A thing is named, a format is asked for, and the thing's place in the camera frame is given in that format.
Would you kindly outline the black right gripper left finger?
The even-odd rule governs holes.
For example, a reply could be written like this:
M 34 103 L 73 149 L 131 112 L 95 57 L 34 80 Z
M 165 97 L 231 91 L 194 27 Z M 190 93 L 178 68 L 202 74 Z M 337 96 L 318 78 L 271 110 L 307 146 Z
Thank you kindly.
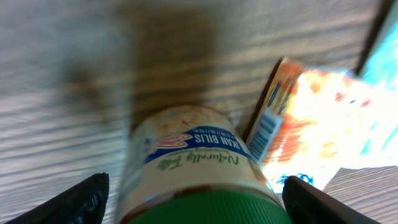
M 96 173 L 6 224 L 101 224 L 109 174 Z

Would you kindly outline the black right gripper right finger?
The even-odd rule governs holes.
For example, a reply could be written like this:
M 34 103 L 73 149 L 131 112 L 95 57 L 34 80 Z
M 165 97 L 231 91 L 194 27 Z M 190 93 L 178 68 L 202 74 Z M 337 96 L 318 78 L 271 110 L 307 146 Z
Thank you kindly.
M 379 224 L 292 175 L 285 180 L 282 200 L 293 223 Z

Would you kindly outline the orange snack packet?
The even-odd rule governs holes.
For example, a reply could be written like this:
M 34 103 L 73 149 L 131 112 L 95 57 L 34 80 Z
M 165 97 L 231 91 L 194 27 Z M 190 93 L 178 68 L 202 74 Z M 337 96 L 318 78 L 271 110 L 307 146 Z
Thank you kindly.
M 291 175 L 324 189 L 341 168 L 396 166 L 397 95 L 283 58 L 246 144 L 275 193 Z

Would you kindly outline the green lid seasoning jar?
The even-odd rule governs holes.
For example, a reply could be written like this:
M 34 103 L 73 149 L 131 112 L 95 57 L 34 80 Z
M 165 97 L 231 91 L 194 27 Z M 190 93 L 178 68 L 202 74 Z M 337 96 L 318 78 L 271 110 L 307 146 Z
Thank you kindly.
M 133 131 L 116 223 L 289 223 L 233 125 L 202 106 L 167 108 Z

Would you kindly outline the teal tissue packet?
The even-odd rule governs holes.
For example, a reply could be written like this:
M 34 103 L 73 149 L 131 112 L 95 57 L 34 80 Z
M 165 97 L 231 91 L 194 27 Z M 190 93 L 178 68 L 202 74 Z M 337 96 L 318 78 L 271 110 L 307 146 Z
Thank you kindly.
M 397 91 L 397 0 L 389 8 L 360 76 L 367 83 Z

